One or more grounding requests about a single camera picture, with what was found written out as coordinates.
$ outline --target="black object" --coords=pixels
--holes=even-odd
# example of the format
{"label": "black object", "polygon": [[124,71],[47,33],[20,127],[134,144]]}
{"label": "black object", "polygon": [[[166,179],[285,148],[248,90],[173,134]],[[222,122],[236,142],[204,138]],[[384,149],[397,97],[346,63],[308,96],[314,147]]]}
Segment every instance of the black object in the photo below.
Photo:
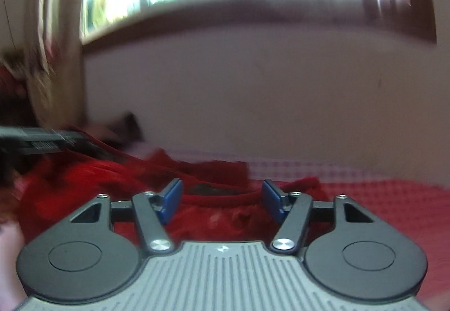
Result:
{"label": "black object", "polygon": [[111,157],[79,132],[0,126],[0,186],[11,185],[12,170],[17,165],[19,157],[51,154],[66,149],[92,157]]}
{"label": "black object", "polygon": [[103,139],[102,141],[117,150],[122,150],[132,142],[143,141],[142,131],[136,116],[131,112],[128,112],[120,119],[107,124],[106,128],[116,134],[120,139],[120,142],[111,139]]}
{"label": "black object", "polygon": [[[12,154],[92,149],[87,143],[76,132],[0,129],[4,161]],[[30,296],[19,309],[425,310],[414,298],[427,270],[424,252],[345,195],[315,202],[266,180],[263,201],[281,225],[268,246],[176,246],[162,225],[181,194],[178,179],[130,201],[111,203],[99,194],[31,241],[17,258]],[[134,222],[139,248],[112,231],[116,221]],[[306,244],[312,222],[332,222],[334,229]]]}

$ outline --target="metal screw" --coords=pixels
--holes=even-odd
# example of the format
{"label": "metal screw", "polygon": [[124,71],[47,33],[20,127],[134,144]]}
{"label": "metal screw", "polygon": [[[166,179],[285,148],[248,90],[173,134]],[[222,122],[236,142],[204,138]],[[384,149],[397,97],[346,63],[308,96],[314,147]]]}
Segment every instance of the metal screw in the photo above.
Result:
{"label": "metal screw", "polygon": [[169,240],[165,240],[165,239],[158,239],[158,240],[153,240],[150,243],[150,248],[154,251],[165,251],[165,250],[169,250],[171,248],[172,244],[170,243]]}
{"label": "metal screw", "polygon": [[289,238],[278,238],[272,242],[272,245],[278,250],[290,250],[295,246],[295,243]]}

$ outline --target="red cloth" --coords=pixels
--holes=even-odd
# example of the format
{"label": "red cloth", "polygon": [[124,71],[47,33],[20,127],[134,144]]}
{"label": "red cloth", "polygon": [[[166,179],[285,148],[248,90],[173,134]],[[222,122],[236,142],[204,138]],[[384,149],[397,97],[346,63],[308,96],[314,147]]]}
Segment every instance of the red cloth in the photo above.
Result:
{"label": "red cloth", "polygon": [[[119,164],[65,152],[49,155],[37,165],[28,176],[29,184],[18,211],[26,242],[98,193],[107,193],[112,200],[125,200],[145,190],[160,191],[173,178],[182,179],[184,184],[182,203],[166,227],[176,242],[268,242],[278,229],[262,204],[260,189],[249,187],[246,163],[184,163],[174,161],[161,149],[148,160],[139,160],[108,150],[125,162]],[[202,183],[238,194],[190,194],[196,185]],[[316,200],[327,199],[316,178],[293,182],[289,184],[289,191],[292,190],[310,193]],[[137,241],[131,223],[116,223],[114,230],[131,241]]]}

